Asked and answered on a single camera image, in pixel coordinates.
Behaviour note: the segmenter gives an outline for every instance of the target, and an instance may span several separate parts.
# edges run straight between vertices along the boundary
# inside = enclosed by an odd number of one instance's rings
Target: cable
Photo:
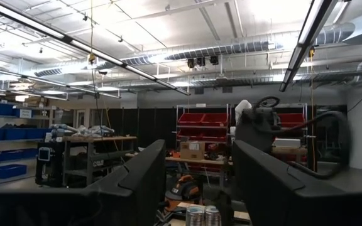
[[[256,109],[260,106],[261,102],[263,100],[269,99],[269,98],[275,98],[276,97],[265,97],[262,100],[260,100],[259,102],[257,102],[254,106],[253,106],[253,111],[252,114],[254,117],[259,118],[258,113],[256,112]],[[313,125],[313,123],[315,121],[319,121],[325,117],[335,117],[337,119],[337,121],[341,124],[341,126],[343,127],[342,131],[343,131],[343,137],[344,137],[344,142],[342,143],[342,148],[341,148],[341,160],[338,163],[338,165],[332,169],[330,172],[328,172],[327,174],[319,174],[316,173],[314,171],[312,171],[311,169],[306,168],[305,166],[302,166],[301,164],[298,164],[296,162],[288,162],[289,165],[293,166],[294,168],[297,168],[298,170],[311,175],[315,178],[318,179],[329,179],[332,178],[333,176],[335,176],[336,174],[338,174],[341,170],[343,170],[345,167],[347,167],[347,165],[349,164],[349,158],[350,158],[350,152],[351,152],[351,130],[349,127],[349,124],[347,122],[347,118],[345,118],[345,116],[341,113],[341,112],[334,112],[334,111],[330,111],[330,112],[325,112],[320,116],[317,116],[309,121],[306,121],[300,125],[294,126],[290,129],[287,130],[278,130],[278,131],[272,131],[272,130],[265,130],[259,127],[258,124],[255,123],[255,120],[251,120],[252,124],[254,126],[254,128],[262,133],[266,133],[266,134],[272,134],[272,135],[280,135],[280,134],[284,134],[286,132],[290,132],[290,131],[294,131],[297,129],[301,129],[304,127],[307,127],[308,125]]]
[[[361,101],[362,101],[362,98],[361,98],[361,100],[359,100],[359,101],[357,102],[357,104],[355,104],[354,106],[352,106],[352,107],[347,111],[347,113],[349,113],[351,110],[353,110],[354,108],[356,108],[357,105],[359,105],[359,103],[361,103]]]

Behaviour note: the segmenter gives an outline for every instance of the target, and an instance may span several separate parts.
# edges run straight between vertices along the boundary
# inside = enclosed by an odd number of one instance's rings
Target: black cable
[[[347,113],[349,113],[351,110],[353,110],[354,108],[356,108],[357,105],[359,105],[359,103],[361,103],[361,101],[362,101],[362,98],[361,98],[361,100],[359,100],[359,101],[357,102],[357,104],[355,104],[354,106],[352,106],[352,107],[347,111]]]
[[[261,99],[259,102],[257,102],[253,106],[252,114],[255,118],[259,118],[258,113],[256,113],[256,109],[259,108],[261,102],[266,99],[275,99],[278,102],[277,97],[265,97],[265,98]],[[340,162],[338,163],[338,165],[335,168],[333,168],[330,172],[328,172],[327,174],[319,174],[319,173],[316,173],[316,172],[312,171],[311,169],[308,169],[307,167],[302,166],[301,164],[298,164],[296,162],[288,162],[289,165],[293,166],[294,168],[297,168],[298,170],[302,171],[303,173],[306,173],[315,178],[324,180],[324,179],[332,178],[333,176],[338,174],[341,170],[343,170],[345,167],[347,167],[347,165],[349,164],[350,152],[351,152],[351,130],[350,130],[349,124],[347,122],[347,118],[344,116],[344,114],[342,114],[341,112],[335,112],[335,111],[325,112],[322,115],[317,116],[314,119],[306,121],[300,125],[294,126],[290,129],[278,130],[278,131],[261,129],[255,123],[255,120],[252,120],[252,123],[254,125],[254,128],[259,132],[263,132],[266,134],[272,134],[272,135],[280,135],[280,134],[284,134],[286,132],[294,131],[297,129],[302,129],[304,127],[307,127],[308,125],[312,125],[315,121],[321,120],[325,117],[335,117],[343,128],[342,131],[343,131],[343,138],[344,138],[343,141],[344,142],[342,143],[342,146],[341,146],[341,158],[340,158]]]

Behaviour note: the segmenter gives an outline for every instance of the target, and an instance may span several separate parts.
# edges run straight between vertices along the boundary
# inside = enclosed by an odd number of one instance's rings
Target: silver can
[[[205,208],[205,226],[221,226],[221,215],[215,206]]]
[[[188,207],[186,226],[204,226],[205,210],[201,207]]]

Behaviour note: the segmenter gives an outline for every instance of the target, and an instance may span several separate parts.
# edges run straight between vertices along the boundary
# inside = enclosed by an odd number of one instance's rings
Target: red storage bin
[[[202,119],[202,126],[227,126],[226,113],[208,113]]]
[[[280,117],[282,127],[294,127],[304,122],[304,116],[301,113],[298,114],[277,114]]]
[[[184,113],[178,120],[179,126],[200,126],[205,114],[203,113]]]
[[[199,129],[181,129],[177,134],[177,139],[181,139],[181,137],[189,137],[190,141],[201,141],[202,135],[203,133]]]
[[[227,133],[224,129],[207,129],[202,138],[204,141],[226,142]]]

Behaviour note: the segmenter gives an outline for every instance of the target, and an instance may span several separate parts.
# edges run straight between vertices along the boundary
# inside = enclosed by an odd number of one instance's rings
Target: table
[[[134,136],[116,136],[116,137],[82,137],[82,136],[65,136],[62,137],[62,141],[65,142],[65,152],[63,155],[63,173],[62,173],[62,181],[63,185],[67,186],[67,175],[77,175],[77,176],[85,176],[86,177],[86,185],[90,185],[93,183],[93,172],[99,170],[106,170],[112,168],[112,166],[94,166],[96,161],[100,160],[109,160],[115,159],[125,156],[126,153],[134,152],[133,149],[133,142],[131,145],[131,150],[124,151],[123,145],[121,144],[121,149],[113,150],[108,153],[101,153],[101,154],[94,154],[94,146],[95,142],[102,142],[102,141],[130,141],[130,140],[137,140],[137,137]],[[76,169],[76,170],[69,170],[67,169],[69,163],[69,156],[70,156],[70,143],[87,143],[87,168],[86,169]]]

